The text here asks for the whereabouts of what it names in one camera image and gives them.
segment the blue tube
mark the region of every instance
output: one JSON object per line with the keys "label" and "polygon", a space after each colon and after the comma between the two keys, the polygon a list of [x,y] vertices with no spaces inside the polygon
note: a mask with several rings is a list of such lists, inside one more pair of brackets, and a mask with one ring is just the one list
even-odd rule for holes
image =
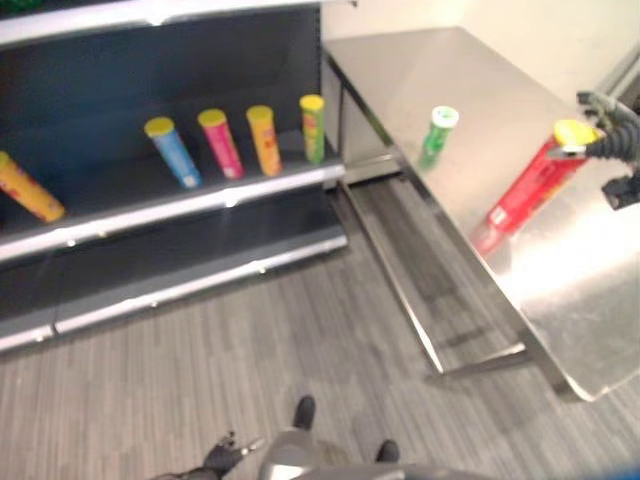
{"label": "blue tube", "polygon": [[[154,128],[158,127],[160,122],[163,128]],[[170,119],[164,117],[153,119],[147,122],[145,131],[184,188],[195,188],[202,183],[200,172]]]}

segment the metal shelf edge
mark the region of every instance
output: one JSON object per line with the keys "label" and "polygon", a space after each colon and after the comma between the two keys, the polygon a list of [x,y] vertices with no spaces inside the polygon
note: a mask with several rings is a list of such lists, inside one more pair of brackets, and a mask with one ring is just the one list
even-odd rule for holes
{"label": "metal shelf edge", "polygon": [[72,247],[79,242],[104,238],[113,233],[141,227],[183,215],[231,208],[239,203],[341,178],[344,165],[330,165],[305,172],[273,177],[254,184],[227,187],[173,202],[139,208],[61,227],[0,245],[0,263],[41,251]]}
{"label": "metal shelf edge", "polygon": [[289,252],[273,255],[260,260],[254,260],[243,265],[217,272],[212,275],[197,278],[180,285],[158,290],[157,292],[128,298],[114,305],[94,310],[56,322],[55,328],[59,333],[71,332],[79,328],[108,320],[110,318],[131,314],[145,308],[157,307],[160,303],[176,300],[178,298],[196,293],[198,291],[222,285],[224,283],[239,280],[257,274],[264,274],[267,270],[287,265],[305,258],[327,253],[346,246],[348,243],[345,234],[322,242],[296,248]]}
{"label": "metal shelf edge", "polygon": [[0,20],[0,48],[73,33],[163,23],[252,8],[339,0],[126,0]]}
{"label": "metal shelf edge", "polygon": [[40,343],[53,337],[53,328],[49,325],[24,330],[13,335],[0,338],[0,352],[11,350],[12,348],[28,345],[30,343]]}

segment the orange tube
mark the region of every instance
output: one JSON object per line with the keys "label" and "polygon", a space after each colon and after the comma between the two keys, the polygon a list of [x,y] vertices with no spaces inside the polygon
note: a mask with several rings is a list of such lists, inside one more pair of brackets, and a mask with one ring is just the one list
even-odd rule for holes
{"label": "orange tube", "polygon": [[64,207],[0,150],[0,189],[43,222],[53,222],[64,215]]}
{"label": "orange tube", "polygon": [[282,163],[273,124],[273,110],[265,105],[255,105],[247,110],[247,120],[262,172],[269,176],[279,174]]}

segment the white cap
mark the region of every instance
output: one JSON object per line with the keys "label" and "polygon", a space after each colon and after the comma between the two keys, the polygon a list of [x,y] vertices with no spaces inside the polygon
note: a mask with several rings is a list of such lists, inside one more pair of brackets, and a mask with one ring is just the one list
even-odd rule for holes
{"label": "white cap", "polygon": [[436,127],[453,128],[458,124],[460,114],[453,107],[440,105],[431,111],[431,121]]}

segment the pink tube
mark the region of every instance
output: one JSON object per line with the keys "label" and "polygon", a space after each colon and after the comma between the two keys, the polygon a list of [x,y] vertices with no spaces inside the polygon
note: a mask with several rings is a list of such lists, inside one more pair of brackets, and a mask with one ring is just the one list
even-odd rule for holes
{"label": "pink tube", "polygon": [[244,175],[244,168],[233,143],[224,112],[218,109],[205,110],[198,115],[198,122],[204,130],[224,176],[231,179],[241,178]]}

